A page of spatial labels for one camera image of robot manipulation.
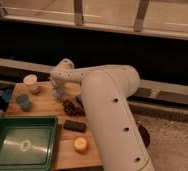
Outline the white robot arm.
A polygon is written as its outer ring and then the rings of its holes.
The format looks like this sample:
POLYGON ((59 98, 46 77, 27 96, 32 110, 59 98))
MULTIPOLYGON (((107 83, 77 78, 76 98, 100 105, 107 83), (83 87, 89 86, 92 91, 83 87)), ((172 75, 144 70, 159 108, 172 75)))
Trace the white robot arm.
POLYGON ((69 59, 50 77, 60 94, 64 84, 81 85, 81 98, 104 171, 155 171, 127 98, 139 88, 140 77, 130 65, 77 68, 69 59))

